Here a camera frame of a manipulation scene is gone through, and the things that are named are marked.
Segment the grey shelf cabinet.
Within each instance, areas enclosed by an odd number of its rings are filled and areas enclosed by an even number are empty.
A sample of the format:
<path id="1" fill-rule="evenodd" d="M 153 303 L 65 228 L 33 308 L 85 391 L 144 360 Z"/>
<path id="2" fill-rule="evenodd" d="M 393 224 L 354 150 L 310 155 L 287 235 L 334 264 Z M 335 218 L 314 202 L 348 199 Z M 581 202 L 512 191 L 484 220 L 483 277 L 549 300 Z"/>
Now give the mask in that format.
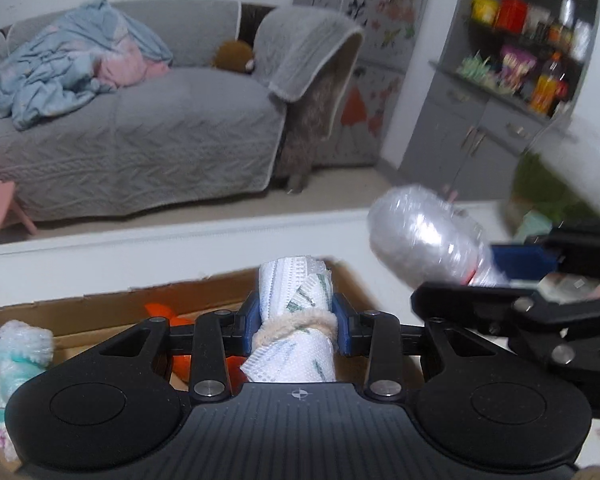
<path id="1" fill-rule="evenodd" d="M 400 173 L 460 200 L 502 200 L 534 138 L 577 101 L 600 0 L 457 0 Z M 562 54 L 562 88 L 546 116 L 530 101 Z"/>

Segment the grey sofa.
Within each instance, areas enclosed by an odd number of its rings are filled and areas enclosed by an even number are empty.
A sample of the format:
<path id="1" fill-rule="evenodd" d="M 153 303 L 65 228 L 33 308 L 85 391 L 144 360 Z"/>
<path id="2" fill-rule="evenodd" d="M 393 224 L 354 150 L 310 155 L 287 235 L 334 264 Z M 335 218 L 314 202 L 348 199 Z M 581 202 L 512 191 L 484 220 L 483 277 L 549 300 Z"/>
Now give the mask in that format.
<path id="1" fill-rule="evenodd" d="M 110 4 L 164 41 L 170 70 L 26 130 L 0 118 L 0 181 L 15 182 L 31 219 L 124 217 L 259 193 L 275 179 L 302 188 L 358 57 L 358 24 L 313 6 Z M 0 31 L 0 64 L 66 12 Z M 251 74 L 212 66 L 230 40 L 252 47 Z"/>

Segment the bubble wrap teal tie bundle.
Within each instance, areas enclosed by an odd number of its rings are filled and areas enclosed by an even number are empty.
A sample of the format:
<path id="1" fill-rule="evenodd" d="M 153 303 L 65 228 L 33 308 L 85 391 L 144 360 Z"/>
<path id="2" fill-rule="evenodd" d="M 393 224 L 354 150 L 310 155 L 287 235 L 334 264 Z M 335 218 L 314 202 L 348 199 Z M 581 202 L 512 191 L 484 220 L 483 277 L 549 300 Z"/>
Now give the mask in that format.
<path id="1" fill-rule="evenodd" d="M 54 335 L 46 328 L 11 320 L 0 327 L 0 393 L 5 401 L 53 361 Z"/>

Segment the orange plastic bag bundle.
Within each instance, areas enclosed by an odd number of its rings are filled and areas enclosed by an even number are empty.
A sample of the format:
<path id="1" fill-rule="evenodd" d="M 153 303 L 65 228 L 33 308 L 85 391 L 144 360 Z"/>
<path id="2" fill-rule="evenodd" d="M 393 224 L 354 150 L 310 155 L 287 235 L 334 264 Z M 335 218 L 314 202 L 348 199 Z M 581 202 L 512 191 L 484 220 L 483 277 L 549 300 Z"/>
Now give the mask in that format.
<path id="1" fill-rule="evenodd" d="M 190 367 L 192 366 L 192 348 L 194 321 L 190 318 L 182 318 L 165 304 L 150 302 L 144 304 L 144 309 L 150 318 L 165 318 L 170 325 L 171 335 L 175 337 L 172 356 L 172 374 L 182 384 L 189 384 Z M 242 371 L 242 364 L 246 359 L 242 356 L 227 356 L 225 365 L 228 373 L 228 384 L 232 393 L 238 393 L 242 385 L 248 382 L 246 374 Z"/>

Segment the white patterned paper bundle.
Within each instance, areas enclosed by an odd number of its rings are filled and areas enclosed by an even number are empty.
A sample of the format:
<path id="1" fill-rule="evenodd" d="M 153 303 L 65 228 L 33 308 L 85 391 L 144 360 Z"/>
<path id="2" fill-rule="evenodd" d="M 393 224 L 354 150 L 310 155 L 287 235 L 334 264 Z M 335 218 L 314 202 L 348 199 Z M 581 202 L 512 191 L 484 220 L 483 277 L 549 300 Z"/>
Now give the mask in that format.
<path id="1" fill-rule="evenodd" d="M 261 326 L 251 337 L 251 351 L 242 364 L 250 382 L 336 380 L 334 293 L 332 274 L 320 259 L 285 257 L 260 266 Z"/>

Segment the glass fish bowl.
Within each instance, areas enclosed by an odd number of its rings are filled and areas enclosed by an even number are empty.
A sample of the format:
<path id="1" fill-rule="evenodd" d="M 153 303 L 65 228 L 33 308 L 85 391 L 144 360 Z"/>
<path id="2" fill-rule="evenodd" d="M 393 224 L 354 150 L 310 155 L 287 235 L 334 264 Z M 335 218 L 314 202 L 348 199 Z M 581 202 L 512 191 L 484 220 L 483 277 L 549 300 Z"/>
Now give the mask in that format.
<path id="1" fill-rule="evenodd" d="M 535 210 L 553 226 L 600 220 L 600 133 L 586 120 L 554 120 L 526 148 L 503 214 L 515 234 Z"/>

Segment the floral decorated cabinet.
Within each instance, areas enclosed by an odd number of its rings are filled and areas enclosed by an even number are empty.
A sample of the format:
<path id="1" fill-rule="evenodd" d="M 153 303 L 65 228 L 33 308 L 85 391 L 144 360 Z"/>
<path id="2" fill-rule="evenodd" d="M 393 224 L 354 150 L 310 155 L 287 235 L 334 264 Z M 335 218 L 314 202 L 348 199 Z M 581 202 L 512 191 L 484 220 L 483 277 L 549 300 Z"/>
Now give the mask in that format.
<path id="1" fill-rule="evenodd" d="M 428 0 L 294 0 L 336 10 L 363 29 L 358 62 L 332 135 L 317 151 L 321 167 L 378 162 L 396 101 L 410 66 Z"/>

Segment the brown plush toy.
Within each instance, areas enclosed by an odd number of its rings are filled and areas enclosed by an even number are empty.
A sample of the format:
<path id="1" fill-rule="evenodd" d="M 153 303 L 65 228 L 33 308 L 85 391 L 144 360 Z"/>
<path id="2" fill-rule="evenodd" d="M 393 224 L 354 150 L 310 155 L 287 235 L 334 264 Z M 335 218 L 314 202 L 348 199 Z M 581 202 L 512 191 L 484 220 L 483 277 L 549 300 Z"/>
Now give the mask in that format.
<path id="1" fill-rule="evenodd" d="M 252 47 L 242 40 L 223 42 L 212 60 L 214 68 L 240 74 L 251 74 L 255 65 Z"/>

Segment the clear bubble wrap bundle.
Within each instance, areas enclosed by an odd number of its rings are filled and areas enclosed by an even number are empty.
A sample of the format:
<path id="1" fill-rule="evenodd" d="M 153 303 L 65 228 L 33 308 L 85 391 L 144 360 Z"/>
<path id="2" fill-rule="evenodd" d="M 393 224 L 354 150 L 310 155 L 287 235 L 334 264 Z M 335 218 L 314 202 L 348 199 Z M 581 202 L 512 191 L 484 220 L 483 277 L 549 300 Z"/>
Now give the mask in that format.
<path id="1" fill-rule="evenodd" d="M 483 229 L 457 206 L 421 185 L 392 188 L 367 215 L 370 248 L 411 288 L 425 282 L 503 286 Z"/>

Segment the pink blanket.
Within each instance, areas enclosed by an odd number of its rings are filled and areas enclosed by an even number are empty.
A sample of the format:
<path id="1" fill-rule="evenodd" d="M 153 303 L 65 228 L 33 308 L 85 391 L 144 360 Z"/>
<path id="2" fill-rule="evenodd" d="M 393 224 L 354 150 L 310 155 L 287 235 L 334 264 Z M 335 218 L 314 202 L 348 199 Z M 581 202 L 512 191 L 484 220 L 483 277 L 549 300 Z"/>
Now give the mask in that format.
<path id="1" fill-rule="evenodd" d="M 136 44 L 129 44 L 129 49 L 123 52 L 103 54 L 97 63 L 95 76 L 102 84 L 117 89 L 163 76 L 169 70 L 165 62 L 144 58 Z"/>

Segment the orange juice bottle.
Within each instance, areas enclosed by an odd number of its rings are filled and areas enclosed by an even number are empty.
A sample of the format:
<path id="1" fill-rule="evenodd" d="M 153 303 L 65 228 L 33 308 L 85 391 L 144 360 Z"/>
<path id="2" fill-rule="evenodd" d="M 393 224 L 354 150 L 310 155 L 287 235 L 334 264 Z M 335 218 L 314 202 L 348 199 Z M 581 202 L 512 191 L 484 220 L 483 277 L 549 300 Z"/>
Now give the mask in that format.
<path id="1" fill-rule="evenodd" d="M 529 107 L 539 115 L 546 116 L 550 111 L 557 93 L 562 88 L 562 54 L 555 51 L 543 65 L 540 76 L 535 83 Z"/>

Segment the light blue blanket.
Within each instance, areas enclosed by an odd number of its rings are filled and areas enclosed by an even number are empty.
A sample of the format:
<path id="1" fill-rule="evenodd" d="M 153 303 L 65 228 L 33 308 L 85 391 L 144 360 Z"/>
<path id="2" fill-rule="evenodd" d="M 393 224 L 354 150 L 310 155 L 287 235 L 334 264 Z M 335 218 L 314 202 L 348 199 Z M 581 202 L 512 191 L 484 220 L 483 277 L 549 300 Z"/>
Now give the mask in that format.
<path id="1" fill-rule="evenodd" d="M 95 76 L 100 57 L 136 44 L 144 58 L 165 62 L 173 54 L 148 26 L 92 0 L 42 28 L 0 64 L 0 118 L 19 131 L 75 112 L 101 93 L 118 89 Z"/>

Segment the mint green cup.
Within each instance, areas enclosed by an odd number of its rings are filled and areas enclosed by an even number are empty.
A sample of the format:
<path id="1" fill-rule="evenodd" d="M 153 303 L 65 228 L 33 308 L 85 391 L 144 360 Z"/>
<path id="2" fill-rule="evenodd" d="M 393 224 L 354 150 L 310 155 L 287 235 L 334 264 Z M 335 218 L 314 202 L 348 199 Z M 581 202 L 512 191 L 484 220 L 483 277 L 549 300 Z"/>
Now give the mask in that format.
<path id="1" fill-rule="evenodd" d="M 535 210 L 527 212 L 515 231 L 514 240 L 523 243 L 530 236 L 544 235 L 553 229 L 553 222 Z"/>

